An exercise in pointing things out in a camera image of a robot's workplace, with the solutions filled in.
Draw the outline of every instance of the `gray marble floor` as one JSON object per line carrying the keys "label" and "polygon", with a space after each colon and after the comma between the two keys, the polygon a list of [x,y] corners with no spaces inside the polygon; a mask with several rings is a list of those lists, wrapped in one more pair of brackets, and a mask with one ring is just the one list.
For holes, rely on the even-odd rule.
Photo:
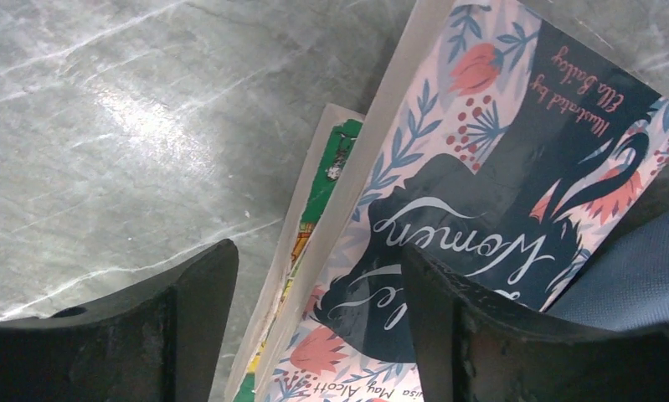
{"label": "gray marble floor", "polygon": [[[322,107],[366,112],[413,2],[0,0],[0,320],[230,237],[220,400]],[[526,3],[669,95],[669,0]]]}

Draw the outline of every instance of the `blue fabric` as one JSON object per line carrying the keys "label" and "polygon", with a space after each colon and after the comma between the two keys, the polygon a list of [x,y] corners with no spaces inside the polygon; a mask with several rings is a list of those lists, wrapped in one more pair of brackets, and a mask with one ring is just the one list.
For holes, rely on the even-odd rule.
{"label": "blue fabric", "polygon": [[614,331],[669,321],[669,212],[619,239],[548,314]]}

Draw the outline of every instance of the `book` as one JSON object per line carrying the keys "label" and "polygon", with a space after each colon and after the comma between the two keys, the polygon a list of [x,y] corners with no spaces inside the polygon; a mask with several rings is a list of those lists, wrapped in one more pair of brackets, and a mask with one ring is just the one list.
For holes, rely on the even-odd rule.
{"label": "book", "polygon": [[[245,402],[252,401],[255,397],[255,370],[260,362],[260,354],[265,347],[271,323],[277,317],[296,277],[299,267],[296,262],[306,248],[307,241],[327,206],[332,190],[356,144],[362,122],[362,115],[340,106],[327,104],[324,108],[297,181],[295,195],[277,246],[278,250],[280,248],[289,250],[290,254],[278,252],[273,260],[268,281],[255,309],[260,314],[254,314],[249,324],[247,338],[253,338],[253,334],[260,332],[257,338],[259,345],[255,345],[256,352],[253,355],[252,342],[241,344],[226,386],[227,400]],[[275,310],[266,311],[266,306],[274,306]],[[244,363],[247,363],[247,368],[243,372]]]}
{"label": "book", "polygon": [[545,311],[669,160],[667,98],[517,0],[445,4],[258,401],[421,400],[402,245]]}

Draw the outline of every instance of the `white book edge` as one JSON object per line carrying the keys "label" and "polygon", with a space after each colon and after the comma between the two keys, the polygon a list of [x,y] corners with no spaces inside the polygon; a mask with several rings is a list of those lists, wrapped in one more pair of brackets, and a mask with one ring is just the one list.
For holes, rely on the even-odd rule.
{"label": "white book edge", "polygon": [[360,139],[320,218],[317,227],[327,230],[315,229],[317,234],[311,235],[309,247],[302,256],[302,273],[298,272],[282,313],[275,320],[265,351],[260,355],[260,364],[255,372],[255,402],[262,402],[267,394],[272,372],[301,320],[306,300],[351,217],[383,140],[397,120],[400,100],[445,24],[445,18],[440,16],[447,16],[454,3],[454,0],[419,0],[413,8],[364,120]]}
{"label": "white book edge", "polygon": [[275,255],[270,264],[265,283],[260,290],[260,296],[248,322],[243,341],[231,365],[224,393],[225,400],[227,401],[232,401],[238,394],[250,361],[255,357],[260,348],[260,343],[265,340],[270,323],[275,318],[279,304],[278,301],[285,290],[286,273],[292,267],[290,261],[291,252],[295,247],[298,226],[302,213],[305,211],[307,200],[309,199],[312,182],[316,176],[324,151],[327,148],[332,128],[348,120],[363,121],[363,119],[364,115],[341,106],[331,103],[324,106],[322,117],[317,124],[311,145],[305,156],[305,161],[302,163],[300,177],[297,179],[290,207],[287,209],[285,222],[282,225],[280,238],[277,240]]}

